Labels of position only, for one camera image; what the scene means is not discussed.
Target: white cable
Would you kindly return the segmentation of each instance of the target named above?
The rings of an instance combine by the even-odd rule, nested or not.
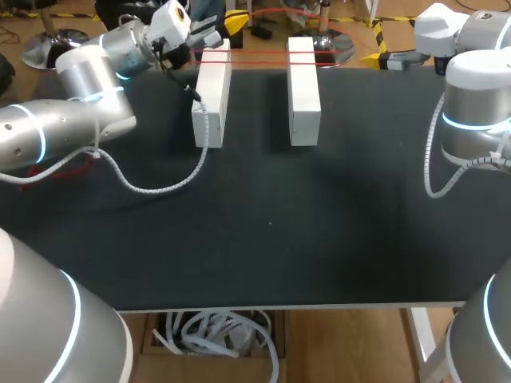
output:
[[[204,147],[202,148],[202,153],[200,154],[199,162],[195,169],[193,169],[193,172],[184,180],[178,182],[177,184],[173,184],[171,186],[167,186],[166,188],[160,188],[160,189],[143,189],[138,188],[136,186],[133,186],[122,174],[121,168],[119,168],[119,165],[117,165],[117,162],[111,157],[110,154],[105,152],[103,149],[95,148],[92,146],[87,146],[84,148],[79,148],[78,150],[75,150],[68,156],[64,157],[60,161],[58,161],[55,165],[51,166],[50,168],[46,169],[44,172],[37,174],[33,177],[15,177],[10,176],[8,174],[0,173],[0,181],[8,182],[10,184],[19,184],[19,185],[25,185],[25,184],[32,184],[34,182],[38,182],[40,180],[43,180],[47,176],[50,176],[52,173],[56,172],[58,169],[60,169],[62,166],[70,162],[74,157],[76,157],[80,153],[87,153],[91,156],[94,156],[94,153],[99,153],[101,157],[103,157],[109,164],[112,166],[113,170],[115,171],[115,174],[117,178],[121,181],[121,183],[127,187],[132,192],[141,193],[141,194],[164,194],[169,192],[174,192],[175,190],[182,188],[184,185],[188,184],[191,180],[195,178],[195,176],[199,173],[199,171],[202,168],[202,165],[204,164],[204,160],[206,159],[206,154],[208,153],[208,145],[209,145],[209,117],[208,117],[208,110],[206,109],[206,104],[203,101],[199,101],[200,108],[202,109],[202,113],[204,116]]]
[[[62,166],[70,162],[74,157],[79,155],[80,153],[86,153],[93,149],[92,147],[85,147],[85,148],[79,148],[72,152],[71,154],[68,154],[66,157],[58,161],[55,165],[51,166],[50,168],[47,168],[44,172],[37,174],[33,177],[15,177],[10,176],[8,174],[0,173],[0,181],[8,182],[10,184],[17,184],[17,185],[27,185],[27,184],[33,184],[34,182],[38,182],[40,180],[45,179],[47,176],[51,175],[52,173],[55,173],[58,169],[60,169]]]
[[[181,328],[181,341],[186,346],[186,350],[178,349],[173,339],[172,329],[176,327],[176,323],[172,324],[172,316],[173,313],[167,313],[167,322],[166,322],[166,333],[167,339],[164,339],[157,330],[153,330],[154,336],[168,349],[170,349],[173,353],[181,355],[224,355],[230,357],[238,357],[240,354],[240,350],[242,350],[246,344],[243,342],[242,345],[239,345],[238,348],[229,349],[227,347],[223,347],[217,343],[215,340],[219,340],[221,338],[225,338],[228,336],[228,332],[237,326],[242,326],[247,331],[247,337],[250,339],[252,343],[255,337],[249,336],[250,333],[253,333],[254,330],[258,331],[263,335],[264,342],[259,345],[267,344],[271,363],[273,366],[273,370],[271,372],[270,383],[276,383],[279,378],[279,358],[277,356],[277,350],[275,348],[275,344],[271,339],[271,320],[263,311],[260,312],[268,323],[268,329],[265,329],[257,322],[251,320],[250,318],[246,318],[242,315],[233,313],[231,311],[201,311],[198,314],[194,315],[193,318],[189,319]],[[190,329],[192,326],[200,321],[199,328],[197,328],[195,333],[190,334]],[[219,331],[219,323],[224,326],[222,330]]]
[[[437,124],[438,115],[444,105],[444,94],[440,97],[438,101],[437,107],[433,112],[433,116],[431,117],[430,123],[430,131],[428,132],[428,138],[426,141],[426,154],[424,155],[424,186],[426,188],[426,193],[431,198],[440,198],[443,197],[449,190],[456,184],[456,182],[465,174],[465,172],[471,168],[475,168],[482,164],[496,164],[505,167],[511,166],[511,161],[503,160],[503,159],[494,159],[490,156],[488,157],[480,157],[471,161],[467,161],[463,166],[461,166],[451,177],[451,179],[447,182],[447,184],[440,191],[432,191],[431,183],[430,183],[430,157],[431,157],[431,147],[433,146],[433,137],[434,130]]]

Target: red wire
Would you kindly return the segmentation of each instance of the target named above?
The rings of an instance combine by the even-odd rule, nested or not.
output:
[[[88,168],[90,168],[92,164],[93,164],[93,158],[89,157],[87,159],[87,161],[82,166],[80,166],[79,168],[76,168],[76,169],[73,169],[73,170],[69,170],[67,172],[62,172],[62,173],[58,173],[58,174],[52,174],[50,176],[50,178],[52,178],[54,180],[59,180],[59,179],[75,177],[75,176],[78,176],[79,174],[83,173]],[[34,166],[31,166],[29,168],[29,171],[27,172],[26,176],[27,177],[33,177],[33,176],[36,176],[37,174],[39,174],[40,172],[41,172],[40,168],[38,166],[34,165]],[[30,184],[21,185],[19,187],[19,191],[21,193],[23,193],[25,191],[25,189],[27,187],[29,187],[29,186],[31,186],[31,185]]]
[[[286,50],[244,50],[244,49],[209,49],[209,50],[193,50],[193,53],[204,53],[204,52],[234,52],[234,53],[240,53],[240,54],[258,54],[258,53],[264,53],[264,54],[287,54],[287,53],[342,53],[343,50],[314,50],[314,51],[292,51],[287,52]]]
[[[189,61],[190,64],[252,64],[252,65],[315,65],[331,66],[333,62],[289,62],[289,61]]]

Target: silver robotic arm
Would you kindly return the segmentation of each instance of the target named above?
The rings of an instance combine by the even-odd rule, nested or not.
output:
[[[437,72],[446,75],[445,101],[435,120],[443,153],[460,166],[511,158],[510,26],[509,13],[480,10],[469,16],[438,3],[417,18],[417,51],[435,56]]]
[[[155,14],[150,26],[132,20],[62,54],[58,76],[69,99],[36,100],[0,109],[0,172],[111,140],[137,125],[122,83],[155,65],[156,53],[174,69],[190,47],[215,47],[222,39],[216,16],[191,22],[177,0]]]

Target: white block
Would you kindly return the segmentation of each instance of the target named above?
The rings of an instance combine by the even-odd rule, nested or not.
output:
[[[312,38],[289,38],[287,51],[290,62],[287,67],[287,94],[291,145],[314,146],[318,144],[321,104]]]
[[[216,48],[216,50],[230,49],[231,44],[228,39],[224,40],[222,46]],[[232,67],[229,62],[223,63],[230,60],[230,52],[215,52],[215,49],[206,49],[202,53],[196,91],[208,109],[210,148],[221,148],[224,141]],[[222,63],[205,64],[206,61],[222,61]],[[204,146],[204,116],[197,101],[193,101],[192,105],[192,122],[195,144],[202,148]]]

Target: black tabletop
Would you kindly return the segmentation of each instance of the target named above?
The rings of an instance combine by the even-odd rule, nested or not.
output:
[[[318,75],[317,147],[289,144],[284,71],[235,71],[224,147],[184,190],[135,195],[99,161],[24,192],[0,185],[0,227],[119,310],[467,299],[509,257],[511,179],[473,171],[427,197],[444,81],[432,69]],[[157,72],[125,88],[137,129],[104,149],[137,186],[183,179],[200,154],[189,97]],[[65,98],[55,76],[38,96]],[[456,169],[439,150],[436,189]]]

